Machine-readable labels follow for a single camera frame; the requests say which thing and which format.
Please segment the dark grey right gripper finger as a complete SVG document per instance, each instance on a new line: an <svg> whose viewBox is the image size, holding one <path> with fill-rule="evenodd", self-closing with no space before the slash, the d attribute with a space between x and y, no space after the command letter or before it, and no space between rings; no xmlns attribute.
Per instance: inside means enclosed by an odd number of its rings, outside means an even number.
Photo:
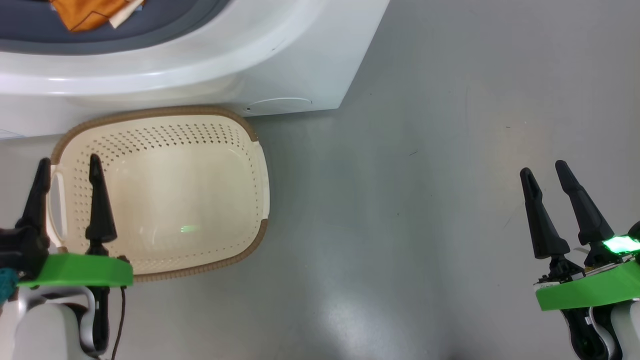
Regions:
<svg viewBox="0 0 640 360"><path fill-rule="evenodd" d="M579 227L580 244L585 246L612 239L615 236L613 229L590 198L585 187L578 182L567 162L556 161L555 170L563 192L569 196Z"/></svg>
<svg viewBox="0 0 640 360"><path fill-rule="evenodd" d="M534 257L538 260L564 256L570 252L569 244L562 239L543 203L543 192L528 168L519 171L525 210Z"/></svg>

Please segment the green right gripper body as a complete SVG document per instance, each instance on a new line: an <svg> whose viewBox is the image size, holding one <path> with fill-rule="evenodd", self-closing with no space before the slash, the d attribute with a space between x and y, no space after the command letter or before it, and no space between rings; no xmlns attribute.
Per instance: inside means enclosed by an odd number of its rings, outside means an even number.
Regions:
<svg viewBox="0 0 640 360"><path fill-rule="evenodd" d="M543 312L614 305L639 297L639 224L624 235L603 241L602 249L607 255L617 256L617 260L596 265L576 280L534 285L535 298Z"/></svg>

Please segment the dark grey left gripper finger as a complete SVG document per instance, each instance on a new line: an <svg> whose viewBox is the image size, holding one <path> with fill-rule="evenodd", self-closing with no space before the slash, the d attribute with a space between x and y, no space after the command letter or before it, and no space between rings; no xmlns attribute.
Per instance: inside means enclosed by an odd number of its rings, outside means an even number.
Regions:
<svg viewBox="0 0 640 360"><path fill-rule="evenodd" d="M89 241L87 255L107 256L105 244L118 238L114 214L106 187L102 161L96 153L89 158L89 182L92 186L91 212L85 238Z"/></svg>
<svg viewBox="0 0 640 360"><path fill-rule="evenodd" d="M51 159L41 158L38 162L34 180L30 187L23 214L20 218L20 227L32 228L41 238L47 236L46 209L47 195L51 188Z"/></svg>

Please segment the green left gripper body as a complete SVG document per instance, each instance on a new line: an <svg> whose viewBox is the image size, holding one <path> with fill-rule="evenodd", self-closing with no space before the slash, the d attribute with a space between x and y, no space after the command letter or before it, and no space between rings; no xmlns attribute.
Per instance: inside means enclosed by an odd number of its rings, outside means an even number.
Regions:
<svg viewBox="0 0 640 360"><path fill-rule="evenodd" d="M16 287L127 287L133 267L124 260L78 253L50 253L46 231L33 226L2 228L1 271Z"/></svg>

